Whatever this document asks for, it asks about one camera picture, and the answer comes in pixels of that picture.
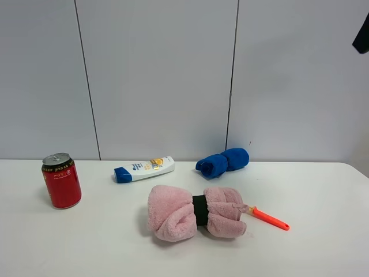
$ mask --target red can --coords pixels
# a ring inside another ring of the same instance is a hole
[[[57,153],[42,160],[48,194],[55,208],[76,205],[82,197],[74,160],[67,153]]]

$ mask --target blue towel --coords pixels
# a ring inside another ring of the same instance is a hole
[[[196,164],[196,170],[201,171],[207,178],[221,176],[226,171],[241,169],[248,164],[249,156],[243,148],[228,149],[221,154],[208,156],[199,160]]]

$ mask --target orange brush handle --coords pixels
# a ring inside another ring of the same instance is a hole
[[[253,208],[253,215],[258,218],[258,219],[261,219],[265,222],[268,222],[274,226],[277,226],[279,227],[280,229],[283,229],[283,230],[286,230],[288,231],[289,230],[289,225],[280,221],[279,219],[276,219],[270,215],[267,215],[265,213],[263,213],[262,211],[259,211],[256,207]]]

